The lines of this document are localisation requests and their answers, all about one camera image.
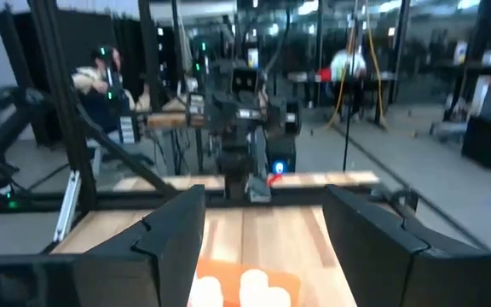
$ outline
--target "wooden table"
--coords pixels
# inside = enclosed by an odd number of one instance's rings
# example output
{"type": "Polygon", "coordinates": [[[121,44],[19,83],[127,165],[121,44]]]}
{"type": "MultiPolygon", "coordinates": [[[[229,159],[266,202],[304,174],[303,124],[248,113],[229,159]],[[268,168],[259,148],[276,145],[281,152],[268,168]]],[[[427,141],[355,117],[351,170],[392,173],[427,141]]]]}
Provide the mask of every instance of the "wooden table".
{"type": "MultiPolygon", "coordinates": [[[[168,177],[176,188],[204,184],[221,188],[220,177],[168,177]]],[[[371,184],[369,171],[285,175],[278,187],[371,184]]],[[[138,178],[121,181],[117,190],[152,189],[138,178]]],[[[150,211],[92,212],[53,252],[85,252],[139,221],[150,211]]],[[[321,206],[208,210],[200,255],[293,273],[303,283],[302,306],[348,307],[355,301],[329,241],[321,206]]]]}
{"type": "MultiPolygon", "coordinates": [[[[182,101],[186,100],[185,96],[180,96],[182,101]]],[[[176,128],[186,124],[185,106],[177,98],[173,98],[162,106],[163,112],[171,113],[154,113],[147,118],[147,125],[150,128],[176,128]]]]}

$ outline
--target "white object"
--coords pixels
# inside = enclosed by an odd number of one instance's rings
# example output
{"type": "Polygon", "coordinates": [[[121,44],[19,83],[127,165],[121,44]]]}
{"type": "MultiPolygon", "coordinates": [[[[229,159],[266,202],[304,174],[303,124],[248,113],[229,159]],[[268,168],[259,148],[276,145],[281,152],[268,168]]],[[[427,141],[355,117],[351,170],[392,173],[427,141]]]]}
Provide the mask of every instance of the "white object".
{"type": "Polygon", "coordinates": [[[353,74],[367,69],[365,58],[361,53],[355,52],[355,55],[349,55],[347,50],[340,50],[331,61],[331,78],[335,79],[339,76],[346,65],[349,70],[353,69],[353,74]]]}
{"type": "Polygon", "coordinates": [[[307,1],[303,5],[298,7],[297,13],[299,15],[311,14],[311,13],[314,13],[318,9],[319,6],[320,6],[320,4],[317,0],[307,1]]]}
{"type": "Polygon", "coordinates": [[[189,299],[193,307],[223,307],[221,282],[213,276],[198,279],[189,299]]]}
{"type": "Polygon", "coordinates": [[[282,287],[270,287],[264,294],[266,307],[291,307],[291,295],[282,287]]]}
{"type": "Polygon", "coordinates": [[[260,269],[250,269],[240,278],[241,307],[259,307],[269,287],[269,276],[260,269]]]}
{"type": "Polygon", "coordinates": [[[198,275],[196,274],[196,271],[194,271],[194,277],[193,277],[193,283],[191,284],[191,292],[188,295],[188,300],[190,301],[193,297],[193,291],[196,287],[196,282],[198,281],[198,275]]]}

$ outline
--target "white cup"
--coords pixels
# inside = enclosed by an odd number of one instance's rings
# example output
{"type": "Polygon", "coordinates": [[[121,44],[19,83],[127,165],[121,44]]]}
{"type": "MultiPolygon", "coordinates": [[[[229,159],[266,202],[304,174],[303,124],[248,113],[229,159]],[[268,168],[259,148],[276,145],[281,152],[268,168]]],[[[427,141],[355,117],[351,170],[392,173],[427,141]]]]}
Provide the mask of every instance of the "white cup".
{"type": "Polygon", "coordinates": [[[264,304],[268,307],[291,307],[291,295],[282,287],[270,287],[267,289],[264,304]]]}
{"type": "Polygon", "coordinates": [[[213,276],[198,279],[189,301],[193,307],[223,307],[221,282],[213,276]]]}
{"type": "Polygon", "coordinates": [[[269,276],[260,269],[250,269],[240,277],[240,306],[258,307],[269,287],[269,276]]]}

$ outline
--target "blue light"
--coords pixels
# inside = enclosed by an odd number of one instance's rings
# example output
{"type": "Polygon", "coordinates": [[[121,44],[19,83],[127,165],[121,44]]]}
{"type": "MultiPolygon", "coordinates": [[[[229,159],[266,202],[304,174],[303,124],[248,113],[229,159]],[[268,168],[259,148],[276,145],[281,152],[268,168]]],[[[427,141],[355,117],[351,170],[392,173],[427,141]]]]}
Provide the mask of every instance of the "blue light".
{"type": "Polygon", "coordinates": [[[287,164],[284,161],[275,161],[272,164],[273,174],[285,174],[287,171],[287,164]]]}

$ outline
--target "red object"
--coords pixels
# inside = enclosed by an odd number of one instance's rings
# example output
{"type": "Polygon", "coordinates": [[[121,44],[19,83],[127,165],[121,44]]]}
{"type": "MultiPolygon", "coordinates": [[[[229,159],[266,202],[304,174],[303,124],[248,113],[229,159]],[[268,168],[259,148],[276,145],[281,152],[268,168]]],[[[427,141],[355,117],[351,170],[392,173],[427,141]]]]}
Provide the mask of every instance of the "red object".
{"type": "Polygon", "coordinates": [[[267,184],[268,186],[272,186],[272,184],[276,181],[278,181],[279,179],[281,179],[281,174],[276,174],[276,175],[273,175],[272,177],[270,177],[267,181],[267,184]]]}
{"type": "Polygon", "coordinates": [[[320,76],[321,81],[331,81],[331,68],[322,68],[317,73],[320,76]]]}

